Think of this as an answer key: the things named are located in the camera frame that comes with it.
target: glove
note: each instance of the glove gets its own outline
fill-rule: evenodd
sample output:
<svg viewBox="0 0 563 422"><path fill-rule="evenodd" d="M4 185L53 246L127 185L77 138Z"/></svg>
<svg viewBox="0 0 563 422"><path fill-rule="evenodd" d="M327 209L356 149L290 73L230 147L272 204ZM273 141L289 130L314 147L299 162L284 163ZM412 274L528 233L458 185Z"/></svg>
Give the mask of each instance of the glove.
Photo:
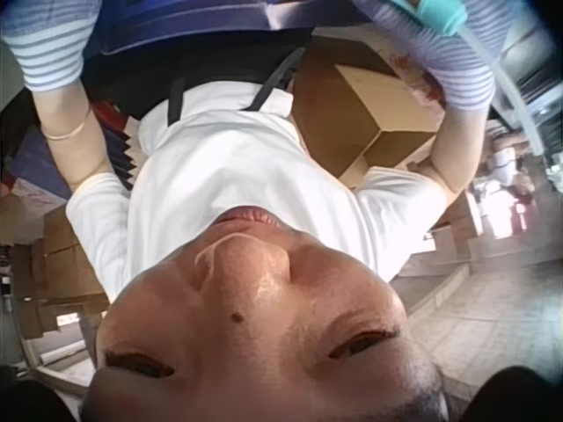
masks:
<svg viewBox="0 0 563 422"><path fill-rule="evenodd" d="M30 91L51 91L80 77L100 6L101 0L14 0L5 6L0 37Z"/></svg>
<svg viewBox="0 0 563 422"><path fill-rule="evenodd" d="M390 1L352 1L436 78L448 106L478 110L490 105L495 90L493 72L459 35L444 37L422 27ZM515 2L464 0L464 4L468 13L465 26L498 58L515 17Z"/></svg>

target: lips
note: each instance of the lips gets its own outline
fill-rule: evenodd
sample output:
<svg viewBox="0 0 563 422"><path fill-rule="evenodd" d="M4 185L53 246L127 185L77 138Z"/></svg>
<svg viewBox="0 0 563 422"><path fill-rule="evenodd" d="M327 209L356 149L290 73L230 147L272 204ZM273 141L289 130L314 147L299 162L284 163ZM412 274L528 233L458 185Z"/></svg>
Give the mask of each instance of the lips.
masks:
<svg viewBox="0 0 563 422"><path fill-rule="evenodd" d="M282 222L278 217L260 207L236 207L219 215L211 224L212 226L222 222L245 221L260 222L275 227L281 227Z"/></svg>

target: mole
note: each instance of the mole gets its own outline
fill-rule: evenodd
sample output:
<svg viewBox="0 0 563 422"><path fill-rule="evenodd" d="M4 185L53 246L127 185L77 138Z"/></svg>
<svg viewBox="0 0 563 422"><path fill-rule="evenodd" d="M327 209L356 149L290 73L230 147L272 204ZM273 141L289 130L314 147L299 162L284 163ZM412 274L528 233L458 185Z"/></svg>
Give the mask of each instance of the mole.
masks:
<svg viewBox="0 0 563 422"><path fill-rule="evenodd" d="M230 319L232 319L232 322L235 324L241 324L245 320L245 318L238 312L230 314Z"/></svg>

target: white t-shirt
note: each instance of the white t-shirt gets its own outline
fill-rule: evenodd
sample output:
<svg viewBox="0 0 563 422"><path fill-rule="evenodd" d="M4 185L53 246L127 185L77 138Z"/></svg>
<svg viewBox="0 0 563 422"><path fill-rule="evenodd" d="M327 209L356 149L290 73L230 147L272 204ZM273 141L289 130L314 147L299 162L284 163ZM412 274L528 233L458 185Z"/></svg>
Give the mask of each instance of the white t-shirt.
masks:
<svg viewBox="0 0 563 422"><path fill-rule="evenodd" d="M240 111L259 88L198 86L171 127L167 102L158 105L139 128L150 158L132 193L110 173L75 191L67 216L111 302L233 207L263 207L387 281L443 213L442 188L418 174L372 168L347 189L303 151L287 120L290 94L275 90L259 113Z"/></svg>

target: eye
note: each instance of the eye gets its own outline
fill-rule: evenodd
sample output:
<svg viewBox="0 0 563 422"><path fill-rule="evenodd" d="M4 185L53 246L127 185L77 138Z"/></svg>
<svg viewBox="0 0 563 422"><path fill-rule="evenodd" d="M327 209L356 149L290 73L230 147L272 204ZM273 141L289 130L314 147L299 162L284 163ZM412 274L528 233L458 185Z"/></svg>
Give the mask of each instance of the eye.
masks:
<svg viewBox="0 0 563 422"><path fill-rule="evenodd" d="M174 374L174 369L140 353L106 353L106 365L117 367L149 378L166 378Z"/></svg>
<svg viewBox="0 0 563 422"><path fill-rule="evenodd" d="M382 341L396 338L398 331L369 331L358 334L349 341L336 347L328 357L330 359L345 359L355 354L364 352L369 348L378 345Z"/></svg>

